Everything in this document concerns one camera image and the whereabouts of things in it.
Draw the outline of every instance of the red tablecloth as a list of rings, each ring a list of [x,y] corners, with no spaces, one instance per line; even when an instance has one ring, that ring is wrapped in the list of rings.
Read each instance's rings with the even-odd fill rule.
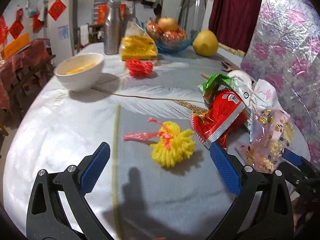
[[[7,89],[16,79],[15,71],[19,68],[36,66],[49,57],[43,40],[34,40],[30,46],[16,55],[11,56],[0,67],[0,108],[10,109]]]

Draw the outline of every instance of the metal bottle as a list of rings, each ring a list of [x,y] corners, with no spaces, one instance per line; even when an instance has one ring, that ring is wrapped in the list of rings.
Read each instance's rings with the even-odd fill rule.
[[[118,54],[121,40],[120,3],[108,2],[108,15],[104,23],[104,53]]]

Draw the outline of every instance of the yellow yarn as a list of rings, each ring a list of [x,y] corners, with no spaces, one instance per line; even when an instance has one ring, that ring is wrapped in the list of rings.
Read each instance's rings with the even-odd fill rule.
[[[164,136],[160,136],[158,143],[150,144],[150,148],[153,149],[151,158],[161,166],[169,168],[184,159],[189,159],[193,154],[196,142],[191,138],[191,134],[193,134],[191,129],[181,132],[181,128],[171,121],[164,122],[163,125],[173,137],[169,140],[170,150],[165,147]],[[161,127],[159,133],[168,133],[167,130]]]

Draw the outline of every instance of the maroon curtain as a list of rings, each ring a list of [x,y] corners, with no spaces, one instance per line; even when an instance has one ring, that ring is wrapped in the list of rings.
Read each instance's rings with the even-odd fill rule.
[[[247,52],[262,0],[214,0],[209,30],[218,42]]]

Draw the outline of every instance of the yellow tissue package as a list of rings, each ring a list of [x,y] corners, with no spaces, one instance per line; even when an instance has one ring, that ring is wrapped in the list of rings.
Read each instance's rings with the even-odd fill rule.
[[[158,49],[148,34],[134,22],[128,22],[120,46],[121,60],[137,58],[140,60],[156,60]]]

